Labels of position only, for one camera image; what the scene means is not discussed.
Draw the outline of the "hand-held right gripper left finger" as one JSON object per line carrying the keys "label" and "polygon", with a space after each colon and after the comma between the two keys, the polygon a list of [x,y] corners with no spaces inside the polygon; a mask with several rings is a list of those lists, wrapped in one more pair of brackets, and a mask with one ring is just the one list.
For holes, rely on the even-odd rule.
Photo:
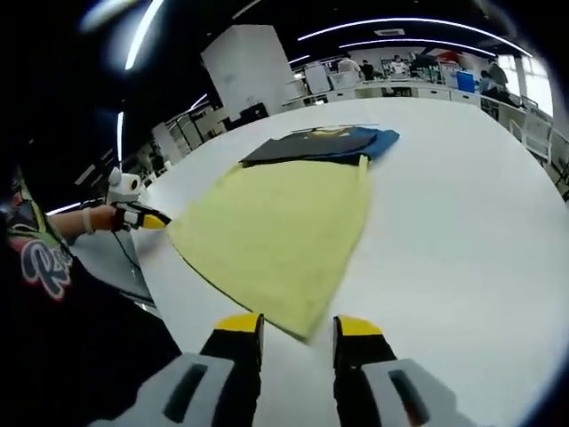
{"label": "hand-held right gripper left finger", "polygon": [[135,403],[93,426],[251,426],[260,396],[260,313],[220,320],[198,353],[184,353],[144,382]]}

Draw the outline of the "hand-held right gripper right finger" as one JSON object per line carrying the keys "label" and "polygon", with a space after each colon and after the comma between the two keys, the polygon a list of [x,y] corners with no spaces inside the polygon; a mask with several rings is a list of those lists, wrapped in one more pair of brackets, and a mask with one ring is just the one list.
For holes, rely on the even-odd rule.
{"label": "hand-held right gripper right finger", "polygon": [[474,426],[445,384],[411,359],[398,359],[382,330],[333,318],[333,396],[342,426]]}

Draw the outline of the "person's left hand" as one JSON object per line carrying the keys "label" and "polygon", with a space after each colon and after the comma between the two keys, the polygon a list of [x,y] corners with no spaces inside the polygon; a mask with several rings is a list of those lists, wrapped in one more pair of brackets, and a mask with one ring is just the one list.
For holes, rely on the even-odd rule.
{"label": "person's left hand", "polygon": [[99,205],[90,213],[92,229],[95,231],[118,231],[124,227],[124,211],[112,205]]}

